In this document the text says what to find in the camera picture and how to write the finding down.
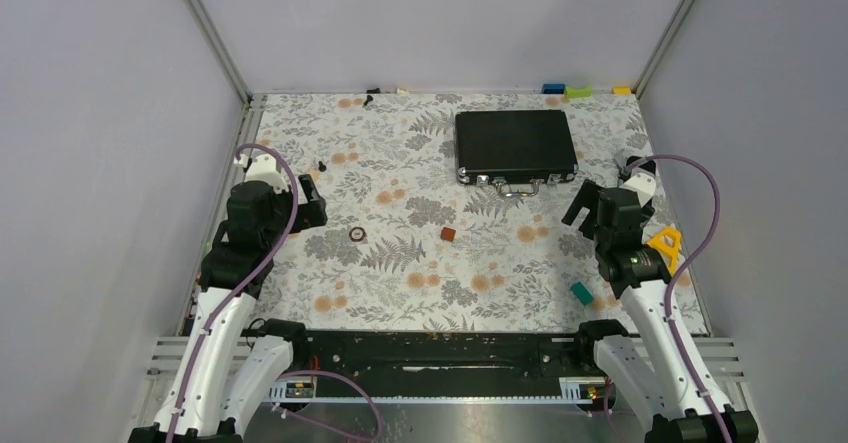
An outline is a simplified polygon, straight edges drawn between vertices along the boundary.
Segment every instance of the teal block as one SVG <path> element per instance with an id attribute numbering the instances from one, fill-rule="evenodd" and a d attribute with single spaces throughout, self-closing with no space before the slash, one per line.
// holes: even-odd
<path id="1" fill-rule="evenodd" d="M 571 292 L 574 293 L 574 296 L 576 296 L 578 300 L 580 300 L 580 303 L 583 303 L 583 306 L 589 306 L 593 301 L 595 301 L 595 297 L 592 296 L 592 294 L 589 293 L 589 290 L 583 286 L 583 283 L 580 283 L 579 281 L 571 285 Z"/>

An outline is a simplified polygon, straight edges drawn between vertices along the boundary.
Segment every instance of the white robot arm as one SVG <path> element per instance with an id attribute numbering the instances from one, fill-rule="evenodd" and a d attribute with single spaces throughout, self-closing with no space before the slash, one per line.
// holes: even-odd
<path id="1" fill-rule="evenodd" d="M 305 341 L 303 324 L 266 321 L 248 360 L 227 383 L 236 343 L 273 261 L 239 294 L 230 295 L 266 258 L 288 223 L 292 205 L 298 204 L 271 156 L 242 157 L 236 164 L 246 168 L 245 181 L 233 187 L 227 200 L 228 219 L 218 227 L 201 264 L 201 291 L 186 354 L 154 425 L 134 429 L 130 443 L 242 442 L 241 434 L 268 388 L 292 365 L 295 347 Z M 327 222 L 324 199 L 312 178 L 301 175 L 298 182 L 306 202 L 298 205 L 292 233 Z M 216 321 L 208 321 L 225 301 Z M 181 395 L 188 371 L 190 378 Z"/>
<path id="2" fill-rule="evenodd" d="M 673 334 L 672 324 L 683 326 L 683 322 L 674 295 L 666 300 L 671 276 L 660 254 L 642 244 L 642 230 L 654 213 L 655 170 L 652 163 L 636 168 L 617 188 L 585 181 L 563 218 L 570 225 L 582 208 L 589 209 L 580 231 L 595 242 L 598 270 L 633 319 L 653 368 L 636 354 L 627 331 L 616 320 L 580 325 L 575 339 L 579 353 L 585 363 L 597 366 L 615 382 L 645 429 L 646 442 L 725 442 L 709 397 L 732 441 L 753 443 L 758 433 L 753 416 L 733 410 L 689 332 L 684 328 Z"/>

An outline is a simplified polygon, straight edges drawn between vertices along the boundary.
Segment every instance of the white wall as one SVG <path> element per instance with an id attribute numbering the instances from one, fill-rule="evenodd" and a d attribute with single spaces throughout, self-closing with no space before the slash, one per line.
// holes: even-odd
<path id="1" fill-rule="evenodd" d="M 257 92 L 636 82 L 680 0 L 203 0 Z"/>
<path id="2" fill-rule="evenodd" d="M 701 161 L 721 187 L 719 231 L 694 266 L 769 443 L 848 433 L 846 14 L 848 0 L 698 0 L 642 100 L 656 150 Z M 708 186 L 662 171 L 694 247 Z"/>
<path id="3" fill-rule="evenodd" d="M 182 0 L 0 0 L 0 441 L 120 440 L 239 106 Z"/>

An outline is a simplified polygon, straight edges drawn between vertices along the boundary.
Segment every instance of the yellow triangle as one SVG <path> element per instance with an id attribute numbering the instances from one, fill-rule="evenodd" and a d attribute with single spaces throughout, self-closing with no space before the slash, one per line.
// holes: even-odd
<path id="1" fill-rule="evenodd" d="M 671 239 L 671 246 L 666 244 L 665 237 Z M 672 227 L 664 228 L 662 231 L 654 235 L 653 238 L 648 240 L 648 246 L 659 251 L 663 256 L 668 258 L 668 270 L 671 274 L 674 274 L 674 271 L 677 269 L 677 257 L 680 254 L 680 242 L 683 239 L 683 235 L 680 234 L 679 231 L 675 230 Z"/>

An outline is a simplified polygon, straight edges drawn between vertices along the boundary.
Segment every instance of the black briefcase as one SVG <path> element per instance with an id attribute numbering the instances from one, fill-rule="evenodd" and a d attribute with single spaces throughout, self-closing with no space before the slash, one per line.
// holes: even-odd
<path id="1" fill-rule="evenodd" d="M 577 155 L 568 119 L 559 110 L 457 113 L 456 178 L 464 185 L 495 185 L 506 197 L 535 195 L 542 184 L 571 181 Z M 529 184 L 532 192 L 506 192 Z"/>

